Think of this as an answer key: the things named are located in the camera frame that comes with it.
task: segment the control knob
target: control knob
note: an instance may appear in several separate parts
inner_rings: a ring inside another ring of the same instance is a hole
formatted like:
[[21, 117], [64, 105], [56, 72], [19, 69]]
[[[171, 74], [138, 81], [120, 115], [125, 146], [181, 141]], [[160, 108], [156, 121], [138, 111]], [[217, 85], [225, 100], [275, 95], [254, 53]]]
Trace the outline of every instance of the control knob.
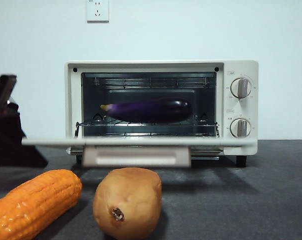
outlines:
[[247, 78], [238, 78], [231, 84], [231, 92], [238, 99], [247, 97], [251, 92], [251, 83]]
[[250, 134], [251, 128], [247, 120], [238, 118], [231, 123], [230, 131], [233, 136], [242, 138]]

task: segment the gray countertop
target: gray countertop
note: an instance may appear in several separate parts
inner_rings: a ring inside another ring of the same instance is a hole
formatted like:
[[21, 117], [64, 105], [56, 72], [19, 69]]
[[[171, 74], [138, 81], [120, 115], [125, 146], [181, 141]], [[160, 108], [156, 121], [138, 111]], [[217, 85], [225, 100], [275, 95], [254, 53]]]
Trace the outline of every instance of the gray countertop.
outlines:
[[[71, 169], [82, 180], [78, 204], [43, 230], [36, 240], [109, 240], [93, 218], [99, 182], [111, 170], [79, 168], [62, 148], [38, 148], [45, 169], [0, 167], [0, 198], [51, 169]], [[302, 140], [258, 143], [247, 167], [235, 157], [194, 161], [192, 168], [154, 168], [162, 179], [162, 213], [148, 240], [302, 240]]]

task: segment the purple eggplant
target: purple eggplant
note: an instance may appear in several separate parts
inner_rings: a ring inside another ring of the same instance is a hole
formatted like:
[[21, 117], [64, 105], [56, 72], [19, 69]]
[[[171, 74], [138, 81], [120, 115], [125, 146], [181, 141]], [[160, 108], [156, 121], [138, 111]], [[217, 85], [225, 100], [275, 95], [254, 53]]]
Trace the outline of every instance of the purple eggplant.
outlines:
[[129, 123], [168, 124], [186, 120], [192, 115], [191, 103], [183, 98], [158, 99], [101, 105], [107, 115]]

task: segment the brown potato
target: brown potato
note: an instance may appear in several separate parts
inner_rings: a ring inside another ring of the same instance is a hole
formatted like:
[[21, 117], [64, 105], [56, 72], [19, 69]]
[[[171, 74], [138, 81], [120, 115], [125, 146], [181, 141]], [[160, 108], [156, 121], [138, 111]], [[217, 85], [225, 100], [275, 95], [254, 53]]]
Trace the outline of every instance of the brown potato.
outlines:
[[118, 240], [141, 240], [155, 229], [161, 213], [162, 184], [148, 169], [115, 169], [98, 185], [93, 214], [101, 231]]

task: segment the yellow corn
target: yellow corn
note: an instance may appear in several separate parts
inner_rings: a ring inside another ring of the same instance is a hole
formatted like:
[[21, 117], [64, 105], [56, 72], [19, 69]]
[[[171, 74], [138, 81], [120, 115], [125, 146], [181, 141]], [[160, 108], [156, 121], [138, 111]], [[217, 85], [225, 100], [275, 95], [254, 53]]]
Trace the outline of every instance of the yellow corn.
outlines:
[[70, 170], [47, 171], [0, 199], [0, 240], [29, 240], [80, 198], [81, 180]]

